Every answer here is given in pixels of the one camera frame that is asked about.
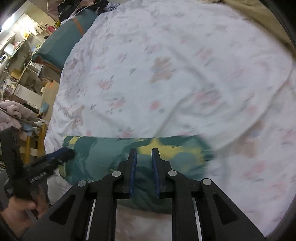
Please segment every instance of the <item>human hand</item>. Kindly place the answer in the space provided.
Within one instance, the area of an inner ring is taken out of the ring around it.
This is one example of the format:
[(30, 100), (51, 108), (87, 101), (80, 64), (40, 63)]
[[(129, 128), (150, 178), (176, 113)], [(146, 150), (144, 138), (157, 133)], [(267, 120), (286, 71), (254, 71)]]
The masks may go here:
[(33, 199), (34, 201), (28, 201), (12, 197), (9, 199), (8, 208), (1, 212), (7, 225), (18, 237), (21, 237), (33, 224), (26, 210), (36, 209), (38, 211), (38, 218), (48, 210), (45, 194), (41, 187), (39, 187), (38, 195), (35, 195)]

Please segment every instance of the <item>pink flower print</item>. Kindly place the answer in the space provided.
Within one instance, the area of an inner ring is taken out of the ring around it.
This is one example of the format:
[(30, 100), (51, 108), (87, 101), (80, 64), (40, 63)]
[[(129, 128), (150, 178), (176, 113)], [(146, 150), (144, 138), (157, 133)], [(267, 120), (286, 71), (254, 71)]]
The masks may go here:
[(241, 78), (246, 73), (246, 71), (247, 68), (237, 69), (232, 73), (229, 79), (232, 80), (233, 78)]
[(164, 25), (162, 26), (163, 31), (169, 32), (171, 30), (170, 25)]
[(86, 133), (85, 133), (85, 135), (87, 137), (91, 137), (92, 136), (92, 132), (90, 130), (87, 130)]
[(78, 63), (78, 59), (74, 58), (73, 63), (69, 66), (69, 69), (74, 69)]
[(244, 174), (246, 179), (256, 178), (259, 174), (266, 169), (266, 161), (259, 161), (258, 164), (252, 166), (252, 168)]
[(117, 135), (116, 137), (117, 138), (131, 138), (131, 132), (133, 130), (128, 127), (126, 130), (119, 130), (119, 135)]
[(285, 192), (286, 192), (286, 185), (283, 182), (279, 182), (273, 185), (270, 185), (268, 187), (271, 193), (274, 194), (274, 196), (271, 198), (271, 200), (277, 200), (281, 198)]
[(248, 106), (246, 109), (245, 109), (245, 112), (248, 114), (248, 115), (255, 115), (256, 112), (257, 112), (257, 106), (256, 105), (250, 105)]
[(125, 99), (122, 97), (121, 99), (115, 99), (113, 102), (109, 104), (110, 110), (107, 111), (110, 115), (113, 114), (113, 110), (118, 109), (119, 112), (122, 111), (121, 107), (124, 105)]
[(143, 42), (146, 43), (149, 40), (151, 40), (151, 37), (149, 37), (148, 34), (144, 34), (144, 36), (143, 36)]
[(69, 117), (70, 116), (70, 113), (69, 113), (70, 108), (71, 108), (70, 106), (67, 106), (67, 107), (65, 107), (65, 108), (62, 109), (62, 111), (63, 111), (63, 113), (64, 113), (64, 115), (66, 117)]
[(182, 17), (185, 16), (185, 14), (182, 13), (182, 12), (178, 12), (178, 13), (175, 13), (173, 16), (174, 16), (175, 18), (182, 18)]
[(262, 66), (263, 68), (265, 68), (267, 71), (270, 70), (269, 64), (267, 62), (265, 62), (265, 61), (259, 62), (259, 65)]
[(150, 45), (150, 46), (145, 48), (145, 50), (147, 51), (148, 54), (152, 54), (153, 52), (159, 51), (161, 49), (162, 49), (161, 44)]
[(220, 98), (220, 93), (216, 89), (212, 89), (196, 93), (194, 101), (199, 103), (201, 107), (206, 108), (215, 105)]
[(105, 40), (108, 40), (110, 38), (114, 37), (114, 35), (112, 33), (108, 33), (105, 37)]
[(181, 43), (184, 44), (184, 43), (186, 43), (186, 42), (187, 42), (187, 37), (186, 37), (186, 36), (183, 36), (183, 37), (181, 38)]
[(104, 55), (105, 53), (108, 52), (108, 50), (109, 50), (108, 47), (104, 47), (104, 48), (102, 48), (102, 50), (101, 50), (101, 52), (98, 54), (98, 56), (102, 56), (102, 55)]
[(225, 32), (226, 29), (227, 29), (227, 25), (216, 24), (216, 26), (215, 26), (215, 30), (220, 30), (220, 31)]
[(82, 105), (80, 108), (78, 108), (76, 111), (72, 113), (72, 117), (74, 119), (72, 124), (73, 129), (83, 125), (83, 119), (82, 119), (83, 110), (84, 110), (84, 105)]
[(99, 83), (99, 87), (102, 90), (109, 90), (111, 88), (112, 84), (113, 84), (112, 79), (110, 79), (110, 80), (101, 80), (101, 82)]
[(291, 183), (296, 181), (296, 174), (291, 177)]
[(124, 53), (121, 53), (121, 54), (119, 54), (118, 57), (117, 57), (117, 59), (119, 60), (119, 62), (122, 63), (126, 59), (127, 54), (128, 53), (125, 53), (125, 54)]
[(87, 92), (87, 87), (84, 88), (84, 89), (79, 89), (79, 90), (77, 91), (77, 93), (78, 93), (77, 97), (80, 97), (81, 95), (84, 96), (86, 92)]
[(213, 53), (213, 50), (210, 48), (202, 47), (193, 56), (199, 56), (201, 59), (205, 60), (211, 56)]
[(243, 155), (251, 159), (257, 155), (257, 137), (263, 130), (263, 124), (258, 121), (253, 127), (248, 130), (242, 137), (238, 139), (238, 146), (234, 149), (236, 155)]
[(281, 137), (281, 145), (293, 145), (296, 142), (296, 132), (293, 129), (281, 130), (283, 135)]
[(113, 101), (109, 106), (112, 107), (113, 109), (118, 109), (123, 106), (124, 102), (125, 102), (125, 99), (123, 97), (120, 100)]
[(160, 102), (159, 101), (153, 101), (150, 105), (150, 110), (157, 110), (160, 107)]
[(77, 75), (77, 76), (81, 76), (81, 75), (83, 75), (84, 73), (85, 73), (85, 66), (83, 66), (82, 69), (79, 69), (79, 70), (78, 70), (78, 75)]
[(105, 66), (103, 65), (103, 63), (100, 63), (97, 67), (96, 67), (96, 69), (98, 69), (98, 70), (102, 70), (102, 69), (104, 69), (105, 68)]
[(154, 72), (150, 82), (155, 83), (158, 80), (169, 80), (172, 78), (170, 58), (156, 58), (154, 65), (150, 68)]

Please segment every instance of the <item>metal screw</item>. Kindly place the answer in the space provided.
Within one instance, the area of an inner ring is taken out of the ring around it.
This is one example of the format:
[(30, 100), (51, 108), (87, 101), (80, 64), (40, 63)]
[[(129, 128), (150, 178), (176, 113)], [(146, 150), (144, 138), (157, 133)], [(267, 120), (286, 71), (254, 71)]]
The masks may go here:
[(120, 171), (112, 172), (112, 176), (114, 176), (114, 177), (119, 177), (120, 175), (121, 175)]
[(80, 187), (84, 187), (87, 184), (87, 182), (85, 180), (80, 180), (77, 185)]
[(212, 184), (212, 181), (210, 179), (208, 179), (208, 178), (205, 178), (202, 182), (203, 182), (203, 184), (205, 184), (207, 186)]
[(168, 175), (171, 176), (171, 177), (174, 177), (174, 176), (177, 175), (177, 172), (174, 171), (174, 170), (170, 170), (170, 171), (168, 171)]

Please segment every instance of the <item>black gripper frame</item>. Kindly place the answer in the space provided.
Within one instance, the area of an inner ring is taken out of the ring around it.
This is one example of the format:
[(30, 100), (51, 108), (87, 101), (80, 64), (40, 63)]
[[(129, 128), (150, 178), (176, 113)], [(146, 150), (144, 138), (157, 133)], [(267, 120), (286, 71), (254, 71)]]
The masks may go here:
[(131, 149), (117, 171), (99, 181), (77, 182), (25, 232), (22, 241), (115, 241), (117, 199), (131, 198), (136, 163), (136, 150)]
[(4, 185), (8, 198), (16, 196), (33, 200), (32, 193), (38, 193), (38, 184), (54, 174), (54, 170), (75, 157), (74, 150), (63, 147), (53, 153), (38, 158), (34, 163), (24, 165), (18, 145), (19, 130), (11, 126), (0, 131), (2, 161), (9, 181)]
[(152, 150), (155, 189), (159, 198), (172, 199), (173, 241), (198, 241), (192, 198), (195, 199), (202, 241), (264, 241), (246, 215), (210, 179), (195, 181), (172, 170)]

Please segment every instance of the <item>yellow pattern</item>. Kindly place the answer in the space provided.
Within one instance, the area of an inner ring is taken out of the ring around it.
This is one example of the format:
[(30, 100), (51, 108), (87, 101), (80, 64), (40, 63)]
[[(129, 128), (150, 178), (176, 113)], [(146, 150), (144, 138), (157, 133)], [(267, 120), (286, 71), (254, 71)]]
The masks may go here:
[(138, 147), (137, 151), (139, 154), (151, 155), (153, 148), (158, 148), (160, 157), (163, 160), (172, 160), (177, 154), (185, 152), (190, 153), (196, 157), (197, 165), (200, 165), (204, 162), (204, 155), (201, 152), (201, 147), (196, 146), (192, 148), (185, 148), (183, 146), (163, 145), (158, 138), (153, 138), (146, 146)]
[(158, 138), (153, 138), (149, 145), (140, 146), (137, 148), (139, 154), (151, 155), (153, 148), (158, 148), (160, 157), (163, 160), (171, 160), (177, 154), (184, 152), (183, 146), (165, 146), (163, 145)]
[(79, 139), (80, 137), (72, 137), (71, 140), (68, 142), (69, 145), (75, 145), (76, 141)]

